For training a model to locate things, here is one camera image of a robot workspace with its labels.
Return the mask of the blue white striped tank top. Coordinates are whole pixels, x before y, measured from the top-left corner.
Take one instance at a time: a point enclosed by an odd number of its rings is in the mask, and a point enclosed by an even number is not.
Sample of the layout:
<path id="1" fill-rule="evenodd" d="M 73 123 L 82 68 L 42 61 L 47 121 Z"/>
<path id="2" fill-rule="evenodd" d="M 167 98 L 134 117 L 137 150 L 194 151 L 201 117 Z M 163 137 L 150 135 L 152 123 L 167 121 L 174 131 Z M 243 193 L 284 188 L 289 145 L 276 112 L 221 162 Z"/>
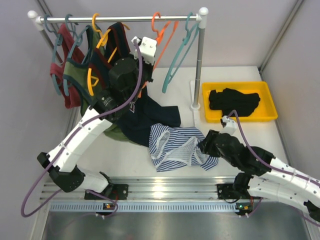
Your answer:
<path id="1" fill-rule="evenodd" d="M 208 171 L 219 158 L 201 152 L 199 143 L 205 139 L 196 127 L 169 127 L 160 123 L 150 128 L 149 154 L 157 172 L 169 172 L 198 166 Z"/>

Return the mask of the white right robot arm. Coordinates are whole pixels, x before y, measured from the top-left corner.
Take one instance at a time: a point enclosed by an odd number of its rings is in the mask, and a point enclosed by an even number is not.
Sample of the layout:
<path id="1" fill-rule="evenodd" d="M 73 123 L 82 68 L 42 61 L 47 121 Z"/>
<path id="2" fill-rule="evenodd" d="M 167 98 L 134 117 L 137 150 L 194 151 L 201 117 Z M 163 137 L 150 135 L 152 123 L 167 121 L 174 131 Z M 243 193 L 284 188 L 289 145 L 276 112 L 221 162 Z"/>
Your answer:
<path id="1" fill-rule="evenodd" d="M 220 157 L 240 172 L 232 193 L 237 198 L 264 198 L 296 208 L 319 222 L 320 181 L 284 163 L 271 152 L 243 145 L 228 134 L 210 130 L 199 143 L 202 153 Z"/>

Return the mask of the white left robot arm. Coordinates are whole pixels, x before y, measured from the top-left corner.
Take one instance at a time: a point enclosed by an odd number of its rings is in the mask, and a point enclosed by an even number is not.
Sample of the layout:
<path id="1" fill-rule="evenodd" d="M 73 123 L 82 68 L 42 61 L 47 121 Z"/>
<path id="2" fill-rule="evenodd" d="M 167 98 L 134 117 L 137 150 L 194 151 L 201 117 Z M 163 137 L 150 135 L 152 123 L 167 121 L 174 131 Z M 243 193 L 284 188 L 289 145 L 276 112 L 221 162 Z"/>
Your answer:
<path id="1" fill-rule="evenodd" d="M 130 103 L 137 99 L 151 74 L 142 56 L 118 60 L 109 71 L 109 87 L 95 96 L 78 125 L 57 147 L 38 155 L 37 160 L 62 191 L 91 190 L 103 199 L 113 194 L 104 173 L 80 169 L 77 162 L 98 136 L 129 112 Z"/>

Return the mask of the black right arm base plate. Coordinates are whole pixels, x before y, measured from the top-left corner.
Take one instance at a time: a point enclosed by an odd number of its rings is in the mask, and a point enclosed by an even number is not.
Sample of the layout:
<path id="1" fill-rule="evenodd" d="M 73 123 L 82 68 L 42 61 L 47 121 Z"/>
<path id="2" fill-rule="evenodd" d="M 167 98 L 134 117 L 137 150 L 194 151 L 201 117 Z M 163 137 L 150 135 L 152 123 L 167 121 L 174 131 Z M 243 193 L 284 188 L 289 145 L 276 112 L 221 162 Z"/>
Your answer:
<path id="1" fill-rule="evenodd" d="M 250 194 L 245 189 L 234 189 L 232 183 L 220 183 L 216 185 L 217 195 L 220 200 L 249 200 Z"/>

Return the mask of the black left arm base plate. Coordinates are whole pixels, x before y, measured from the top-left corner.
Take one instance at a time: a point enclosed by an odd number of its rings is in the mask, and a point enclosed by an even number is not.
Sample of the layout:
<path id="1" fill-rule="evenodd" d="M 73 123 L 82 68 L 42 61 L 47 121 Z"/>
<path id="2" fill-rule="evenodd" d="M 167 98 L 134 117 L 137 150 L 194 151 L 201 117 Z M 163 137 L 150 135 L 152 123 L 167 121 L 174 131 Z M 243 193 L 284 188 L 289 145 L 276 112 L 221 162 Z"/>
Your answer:
<path id="1" fill-rule="evenodd" d="M 128 184 L 110 184 L 99 195 L 107 197 L 111 200 L 126 200 L 128 197 Z M 85 200 L 102 200 L 103 198 L 90 192 L 85 192 Z"/>

